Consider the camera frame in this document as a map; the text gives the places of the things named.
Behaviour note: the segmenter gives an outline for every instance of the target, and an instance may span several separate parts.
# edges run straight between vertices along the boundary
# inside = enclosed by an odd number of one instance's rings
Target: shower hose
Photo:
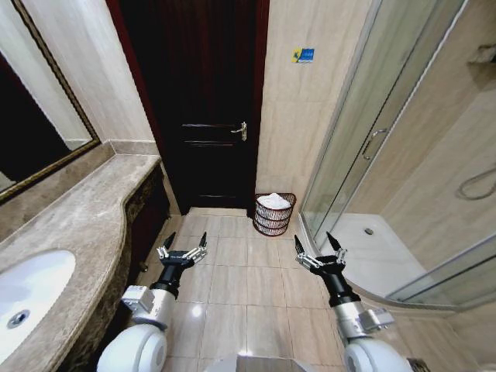
[[[458,190],[456,190],[458,195],[460,195],[462,198],[466,200],[480,200],[493,195],[493,193],[496,191],[496,182],[493,183],[492,187],[489,189],[488,192],[481,195],[474,195],[474,196],[467,195],[467,193],[465,192],[465,188],[467,186],[471,186],[472,184],[476,184],[478,181],[482,180],[483,178],[486,178],[489,174],[494,172],[496,172],[496,167],[491,168],[490,170],[486,170],[485,172],[462,182],[458,187]]]

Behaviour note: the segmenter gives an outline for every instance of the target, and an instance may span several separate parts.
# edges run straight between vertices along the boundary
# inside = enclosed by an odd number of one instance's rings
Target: gold mirror frame
[[[76,159],[77,157],[81,156],[83,153],[88,152],[90,149],[93,147],[97,146],[100,143],[100,139],[98,138],[95,130],[91,126],[91,123],[89,122],[88,117],[83,111],[83,108],[81,107],[81,104],[77,100],[76,96],[74,95],[74,92],[71,89],[71,86],[67,82],[67,79],[65,76],[62,74],[62,71],[59,68],[59,65],[53,58],[53,54],[50,52],[48,49],[47,44],[45,43],[45,40],[43,40],[43,37],[40,34],[40,31],[34,24],[33,19],[31,18],[31,15],[29,15],[26,7],[22,3],[21,0],[11,0],[12,4],[14,5],[15,10],[18,12],[20,15],[22,21],[26,25],[27,29],[29,30],[29,33],[31,34],[31,37],[34,39],[36,45],[38,46],[38,49],[40,49],[41,54],[45,58],[46,62],[50,66],[53,74],[55,75],[55,78],[58,80],[60,86],[64,90],[67,98],[69,98],[69,101],[71,102],[72,106],[74,107],[74,110],[76,110],[77,115],[81,119],[82,123],[84,124],[84,127],[90,134],[92,140],[85,145],[78,147],[76,150],[72,151],[70,154],[67,156],[59,159],[55,163],[52,163],[48,167],[43,168],[42,170],[37,171],[35,174],[31,174],[28,178],[17,182],[16,184],[12,185],[10,188],[6,188],[3,191],[0,191],[0,205],[8,201],[10,198],[13,198],[20,192],[26,190],[29,186],[34,185],[36,182],[39,182],[43,180],[45,177],[48,175],[52,174],[53,172],[61,169],[64,165],[68,164],[72,160]]]

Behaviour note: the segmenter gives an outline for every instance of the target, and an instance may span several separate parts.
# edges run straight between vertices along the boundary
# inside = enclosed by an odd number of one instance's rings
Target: sink drain
[[[7,328],[15,328],[19,327],[21,324],[24,323],[26,319],[29,317],[29,310],[22,310],[21,312],[18,312],[15,314],[13,317],[10,318],[10,320],[7,322]]]

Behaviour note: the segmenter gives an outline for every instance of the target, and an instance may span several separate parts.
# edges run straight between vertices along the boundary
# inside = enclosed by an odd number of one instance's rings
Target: sink
[[[30,257],[0,274],[0,363],[50,310],[76,266],[68,250]]]

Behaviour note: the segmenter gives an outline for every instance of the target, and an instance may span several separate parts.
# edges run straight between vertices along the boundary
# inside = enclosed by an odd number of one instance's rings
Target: wicker basket
[[[255,194],[255,218],[253,227],[265,236],[279,236],[288,229],[289,219],[296,203],[296,196],[292,193],[278,192],[291,205],[286,209],[272,209],[264,207],[258,202],[258,198],[269,194]]]

